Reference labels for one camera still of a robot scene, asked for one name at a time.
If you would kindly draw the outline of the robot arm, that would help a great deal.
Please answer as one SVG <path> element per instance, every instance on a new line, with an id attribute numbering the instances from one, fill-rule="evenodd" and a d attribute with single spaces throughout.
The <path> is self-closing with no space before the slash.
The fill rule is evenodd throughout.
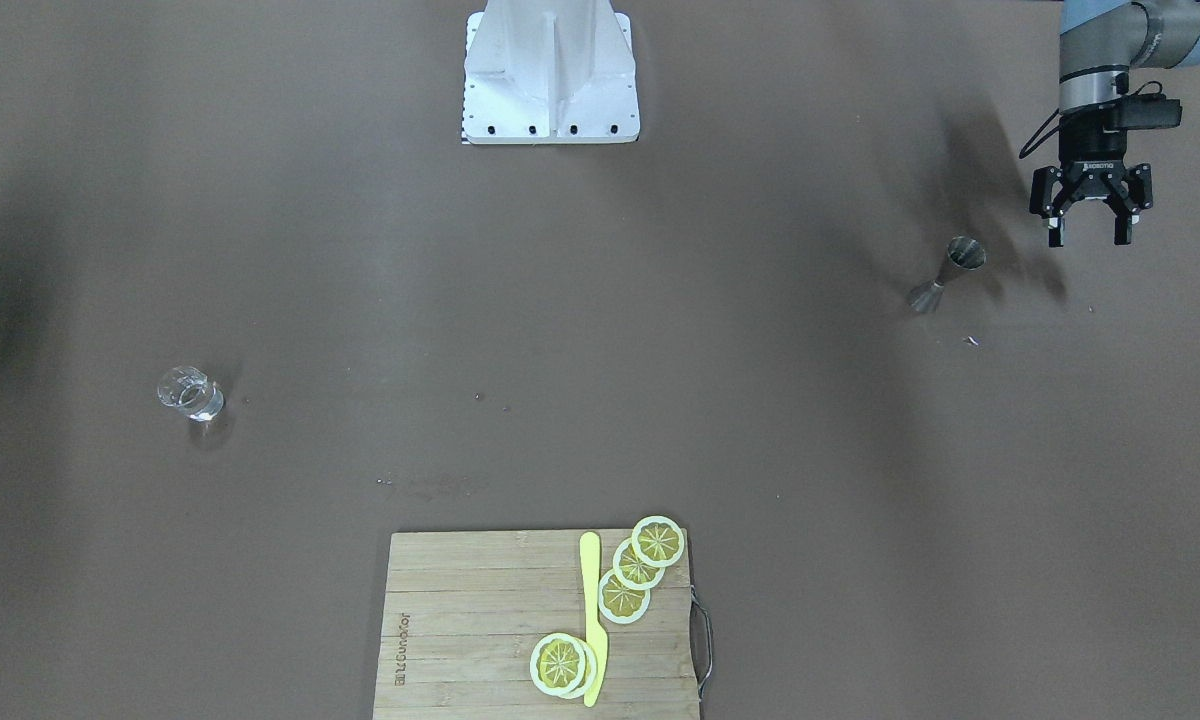
<path id="1" fill-rule="evenodd" d="M 1019 151 L 1028 158 L 1048 138 L 1058 140 L 1057 163 L 1034 169 L 1028 199 L 1052 250 L 1064 245 L 1066 220 L 1080 202 L 1106 205 L 1112 242 L 1130 245 L 1154 205 L 1154 181 L 1148 163 L 1127 163 L 1129 134 L 1182 122 L 1180 100 L 1156 79 L 1132 85 L 1132 73 L 1199 65 L 1200 1 L 1062 4 L 1058 106 Z"/>

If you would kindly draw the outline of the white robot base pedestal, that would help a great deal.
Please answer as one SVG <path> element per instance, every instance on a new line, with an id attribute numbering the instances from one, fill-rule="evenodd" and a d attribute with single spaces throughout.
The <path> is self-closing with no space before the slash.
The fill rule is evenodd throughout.
<path id="1" fill-rule="evenodd" d="M 604 145 L 641 134 L 632 23 L 608 1 L 490 1 L 468 16 L 460 140 Z"/>

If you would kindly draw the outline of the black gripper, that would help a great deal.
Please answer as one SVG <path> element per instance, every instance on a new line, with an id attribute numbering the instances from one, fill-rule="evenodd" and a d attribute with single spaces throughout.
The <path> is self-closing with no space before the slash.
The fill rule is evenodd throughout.
<path id="1" fill-rule="evenodd" d="M 1051 250 L 1064 246 L 1064 214 L 1074 202 L 1099 200 L 1115 214 L 1112 244 L 1129 246 L 1141 214 L 1152 208 L 1148 163 L 1124 167 L 1127 131 L 1120 104 L 1088 104 L 1060 115 L 1060 167 L 1034 169 L 1028 211 L 1043 220 Z"/>

